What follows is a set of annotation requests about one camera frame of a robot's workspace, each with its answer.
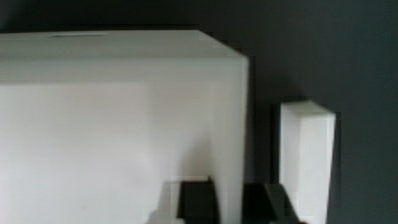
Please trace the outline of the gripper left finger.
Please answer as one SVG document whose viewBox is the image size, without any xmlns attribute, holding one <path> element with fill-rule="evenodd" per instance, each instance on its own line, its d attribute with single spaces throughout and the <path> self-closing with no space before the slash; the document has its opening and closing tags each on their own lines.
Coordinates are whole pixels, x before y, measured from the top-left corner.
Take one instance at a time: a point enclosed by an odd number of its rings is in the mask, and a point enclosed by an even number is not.
<svg viewBox="0 0 398 224">
<path fill-rule="evenodd" d="M 219 198 L 212 179 L 182 182 L 176 217 L 185 224 L 221 224 Z"/>
</svg>

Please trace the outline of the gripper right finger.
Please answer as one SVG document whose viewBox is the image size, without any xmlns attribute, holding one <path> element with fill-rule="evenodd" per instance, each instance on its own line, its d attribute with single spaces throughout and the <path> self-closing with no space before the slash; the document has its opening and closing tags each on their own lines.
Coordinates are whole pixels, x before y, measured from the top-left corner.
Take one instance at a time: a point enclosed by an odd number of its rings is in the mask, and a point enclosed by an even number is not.
<svg viewBox="0 0 398 224">
<path fill-rule="evenodd" d="M 244 186 L 242 224 L 299 224 L 299 216 L 281 184 Z"/>
</svg>

